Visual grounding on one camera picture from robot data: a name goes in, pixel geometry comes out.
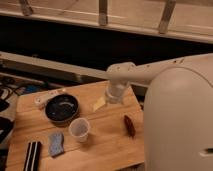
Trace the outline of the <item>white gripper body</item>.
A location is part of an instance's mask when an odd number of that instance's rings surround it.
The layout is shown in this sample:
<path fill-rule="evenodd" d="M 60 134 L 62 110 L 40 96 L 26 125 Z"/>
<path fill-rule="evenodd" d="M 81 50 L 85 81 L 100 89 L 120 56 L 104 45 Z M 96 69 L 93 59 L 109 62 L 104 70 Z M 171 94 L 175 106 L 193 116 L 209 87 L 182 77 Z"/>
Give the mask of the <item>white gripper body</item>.
<path fill-rule="evenodd" d="M 122 103 L 126 89 L 129 83 L 126 81 L 110 80 L 105 90 L 105 100 L 107 103 Z"/>

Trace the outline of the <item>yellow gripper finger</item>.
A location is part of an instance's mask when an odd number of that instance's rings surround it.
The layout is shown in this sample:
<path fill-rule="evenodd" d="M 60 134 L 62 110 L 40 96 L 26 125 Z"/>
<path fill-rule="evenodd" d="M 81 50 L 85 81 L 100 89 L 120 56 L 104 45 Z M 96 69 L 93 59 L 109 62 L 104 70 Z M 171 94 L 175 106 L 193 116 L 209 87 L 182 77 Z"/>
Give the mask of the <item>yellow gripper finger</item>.
<path fill-rule="evenodd" d="M 100 97 L 100 98 L 95 102 L 95 104 L 93 105 L 93 110 L 96 111 L 96 110 L 98 110 L 99 108 L 103 107 L 105 104 L 106 104 L 105 97 L 102 96 L 102 97 Z"/>

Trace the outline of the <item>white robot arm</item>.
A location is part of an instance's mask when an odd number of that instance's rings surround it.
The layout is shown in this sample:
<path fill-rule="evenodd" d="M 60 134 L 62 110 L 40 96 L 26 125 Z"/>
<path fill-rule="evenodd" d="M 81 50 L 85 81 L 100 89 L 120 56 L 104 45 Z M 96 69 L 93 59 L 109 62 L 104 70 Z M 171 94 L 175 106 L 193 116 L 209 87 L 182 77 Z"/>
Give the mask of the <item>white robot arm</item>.
<path fill-rule="evenodd" d="M 144 100 L 145 171 L 213 171 L 213 53 L 144 65 L 113 64 L 95 107 L 121 103 L 130 84 Z"/>

